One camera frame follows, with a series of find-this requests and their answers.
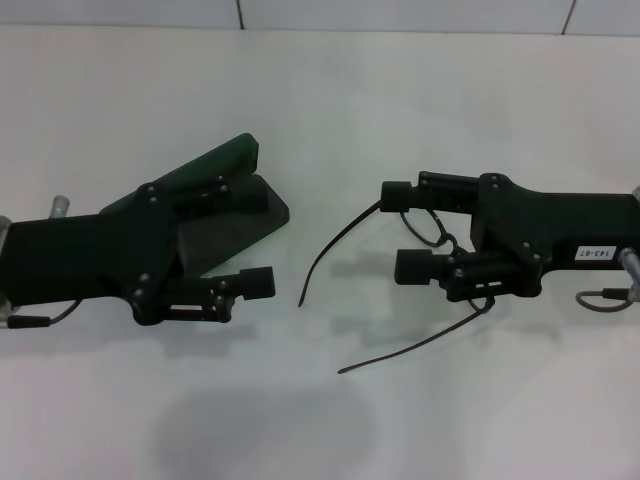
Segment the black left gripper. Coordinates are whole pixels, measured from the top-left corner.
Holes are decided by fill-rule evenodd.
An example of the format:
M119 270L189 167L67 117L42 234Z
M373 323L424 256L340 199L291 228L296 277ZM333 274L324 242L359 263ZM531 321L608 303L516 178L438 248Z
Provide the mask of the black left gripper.
M159 292L177 255L168 191L144 184L122 208L13 223L7 231L7 298L14 306L115 297L137 323L160 323Z

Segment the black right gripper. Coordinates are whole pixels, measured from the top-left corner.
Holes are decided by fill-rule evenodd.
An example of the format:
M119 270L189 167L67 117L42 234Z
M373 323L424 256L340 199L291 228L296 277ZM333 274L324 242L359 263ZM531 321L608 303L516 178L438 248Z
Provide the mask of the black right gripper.
M397 284L435 281L449 301L535 297L547 273L620 270L619 253L636 247L631 194L537 192L497 173L478 179L422 171L416 185L382 183L382 212L411 209L473 214L472 243L484 253L397 251Z

